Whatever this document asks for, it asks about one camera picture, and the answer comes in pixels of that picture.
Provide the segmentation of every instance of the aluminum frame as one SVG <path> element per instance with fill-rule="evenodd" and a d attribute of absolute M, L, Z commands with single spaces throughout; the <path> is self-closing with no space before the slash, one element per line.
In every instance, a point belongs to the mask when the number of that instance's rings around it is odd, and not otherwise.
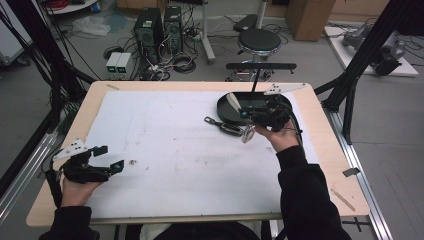
<path fill-rule="evenodd" d="M 333 127 L 333 131 L 339 141 L 340 146 L 349 162 L 350 167 L 358 168 L 361 172 L 356 175 L 359 182 L 359 186 L 364 193 L 365 199 L 370 207 L 369 218 L 374 232 L 379 240 L 392 240 L 392 234 L 390 233 L 389 227 L 387 226 L 386 220 L 384 219 L 383 213 L 378 206 L 377 200 L 372 192 L 372 189 L 365 176 L 365 172 L 362 169 L 361 163 L 356 155 L 353 145 L 348 144 L 345 137 L 343 136 L 343 120 L 340 118 L 338 113 L 330 112 L 328 109 L 323 109 L 326 114 L 328 121 Z"/>

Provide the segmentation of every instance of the metal rail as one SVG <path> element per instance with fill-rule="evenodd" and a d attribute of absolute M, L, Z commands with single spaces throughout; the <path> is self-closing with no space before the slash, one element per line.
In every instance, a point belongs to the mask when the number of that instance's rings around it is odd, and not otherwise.
<path fill-rule="evenodd" d="M 363 171 L 358 156 L 356 155 L 355 149 L 353 148 L 353 145 L 349 144 L 346 141 L 346 138 L 343 136 L 343 121 L 340 118 L 340 115 L 338 113 L 330 112 L 328 109 L 324 109 L 324 112 L 331 126 L 333 127 L 334 133 L 339 140 L 340 146 L 343 149 L 350 167 L 356 167 L 361 171 L 356 175 L 356 178 L 370 207 L 369 218 L 377 238 L 379 240 L 392 240 L 392 234 L 390 233 L 389 227 L 386 224 L 386 220 L 383 217 L 383 213 L 377 204 L 377 200 L 375 199 L 375 196 L 371 190 L 371 187 L 365 176 L 365 172 Z"/>
<path fill-rule="evenodd" d="M 44 135 L 31 157 L 0 199 L 0 226 L 3 224 L 18 199 L 22 196 L 29 182 L 33 179 L 34 174 L 39 169 L 44 158 L 49 154 L 56 142 L 57 136 L 57 131 Z"/>

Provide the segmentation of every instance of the computer tower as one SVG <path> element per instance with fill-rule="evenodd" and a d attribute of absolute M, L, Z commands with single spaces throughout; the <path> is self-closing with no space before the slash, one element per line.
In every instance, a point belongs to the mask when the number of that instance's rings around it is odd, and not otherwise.
<path fill-rule="evenodd" d="M 152 64 L 161 61 L 160 45 L 164 41 L 162 18 L 159 8 L 143 8 L 133 28 L 140 53 Z"/>
<path fill-rule="evenodd" d="M 183 27 L 181 21 L 181 7 L 168 6 L 163 17 L 165 39 L 168 53 L 183 51 Z"/>

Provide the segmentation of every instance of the black stool seat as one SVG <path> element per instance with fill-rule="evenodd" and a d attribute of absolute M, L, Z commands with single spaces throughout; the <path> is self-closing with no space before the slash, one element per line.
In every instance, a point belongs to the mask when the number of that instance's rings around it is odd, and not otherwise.
<path fill-rule="evenodd" d="M 239 47 L 248 53 L 259 56 L 270 56 L 281 46 L 280 37 L 265 29 L 250 28 L 240 33 Z"/>

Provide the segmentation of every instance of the white device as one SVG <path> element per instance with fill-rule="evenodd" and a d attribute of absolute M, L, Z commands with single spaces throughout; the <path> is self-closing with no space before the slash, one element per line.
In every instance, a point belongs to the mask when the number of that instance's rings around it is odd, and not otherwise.
<path fill-rule="evenodd" d="M 131 74 L 135 71 L 134 59 L 132 59 L 131 53 L 121 53 L 116 69 L 119 80 L 131 80 Z"/>
<path fill-rule="evenodd" d="M 119 58 L 121 57 L 121 53 L 113 52 L 110 55 L 109 60 L 106 63 L 106 69 L 109 72 L 110 80 L 118 80 L 118 70 L 116 69 L 116 65 L 118 64 Z"/>

